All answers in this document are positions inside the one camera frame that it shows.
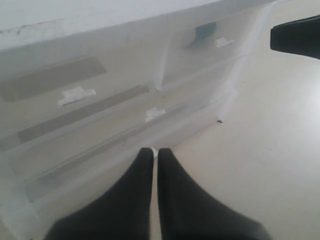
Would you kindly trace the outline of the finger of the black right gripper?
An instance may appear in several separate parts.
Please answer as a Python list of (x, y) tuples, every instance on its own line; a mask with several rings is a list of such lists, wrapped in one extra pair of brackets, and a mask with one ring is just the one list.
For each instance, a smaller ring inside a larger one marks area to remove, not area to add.
[(320, 58), (320, 16), (315, 15), (274, 26), (270, 49), (277, 52)]

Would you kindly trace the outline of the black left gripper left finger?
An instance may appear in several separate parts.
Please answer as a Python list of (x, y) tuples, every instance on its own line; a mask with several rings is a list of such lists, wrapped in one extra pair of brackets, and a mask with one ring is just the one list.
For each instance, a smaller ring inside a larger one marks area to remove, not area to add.
[(148, 240), (154, 153), (141, 148), (127, 171), (102, 196), (58, 220), (47, 240)]

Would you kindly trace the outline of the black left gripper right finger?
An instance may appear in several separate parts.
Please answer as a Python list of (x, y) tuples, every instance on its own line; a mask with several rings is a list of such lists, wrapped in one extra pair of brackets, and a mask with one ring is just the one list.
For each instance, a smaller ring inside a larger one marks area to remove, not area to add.
[(264, 226), (207, 193), (173, 151), (158, 151), (157, 195), (164, 240), (270, 240)]

